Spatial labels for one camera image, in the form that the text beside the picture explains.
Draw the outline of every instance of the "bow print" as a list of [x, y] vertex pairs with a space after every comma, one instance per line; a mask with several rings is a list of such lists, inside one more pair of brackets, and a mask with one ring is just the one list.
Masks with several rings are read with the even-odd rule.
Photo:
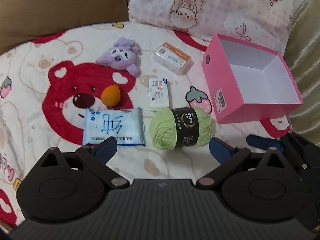
[[288, 26], [287, 26], [287, 31], [288, 31], [288, 33], [289, 34], [291, 34], [291, 31], [292, 31], [292, 15], [290, 15], [290, 17], [289, 17], [289, 24], [288, 24]]
[[247, 25], [242, 24], [240, 27], [236, 28], [236, 33], [240, 35], [241, 40], [251, 41], [249, 36], [245, 35]]

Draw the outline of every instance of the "barcode sticker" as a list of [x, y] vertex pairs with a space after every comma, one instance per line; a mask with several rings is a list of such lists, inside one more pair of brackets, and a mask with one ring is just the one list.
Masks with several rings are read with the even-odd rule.
[[152, 86], [153, 86], [153, 87], [157, 87], [157, 88], [160, 87], [160, 85], [159, 85], [159, 80], [153, 80], [153, 81], [152, 81]]
[[218, 112], [221, 113], [227, 107], [221, 88], [214, 95], [214, 100], [216, 101]]

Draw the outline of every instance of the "pink box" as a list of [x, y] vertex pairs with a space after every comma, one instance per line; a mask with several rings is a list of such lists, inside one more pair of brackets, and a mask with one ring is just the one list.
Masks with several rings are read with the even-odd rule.
[[282, 56], [263, 46], [215, 34], [202, 67], [218, 123], [276, 119], [303, 104]]

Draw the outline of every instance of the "blue gripper pad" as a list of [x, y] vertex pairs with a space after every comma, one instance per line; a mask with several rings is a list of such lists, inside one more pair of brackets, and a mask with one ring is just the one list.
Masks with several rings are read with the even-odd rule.
[[235, 149], [220, 139], [213, 137], [209, 142], [209, 151], [220, 164], [223, 164], [231, 159]]
[[262, 150], [268, 150], [269, 147], [276, 147], [281, 153], [283, 153], [284, 148], [281, 145], [281, 142], [278, 140], [264, 138], [257, 135], [249, 135], [246, 139], [247, 144], [250, 146], [256, 147]]

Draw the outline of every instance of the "screw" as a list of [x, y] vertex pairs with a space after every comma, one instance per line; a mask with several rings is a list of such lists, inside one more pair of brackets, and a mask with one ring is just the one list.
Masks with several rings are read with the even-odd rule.
[[127, 180], [125, 178], [113, 178], [111, 180], [111, 183], [114, 185], [114, 186], [123, 186], [124, 184], [127, 183]]
[[201, 178], [198, 181], [203, 186], [211, 186], [214, 184], [214, 179], [208, 177]]
[[205, 57], [205, 62], [206, 62], [207, 64], [209, 64], [209, 62], [210, 62], [210, 56], [209, 56], [209, 55], [207, 55], [207, 56]]

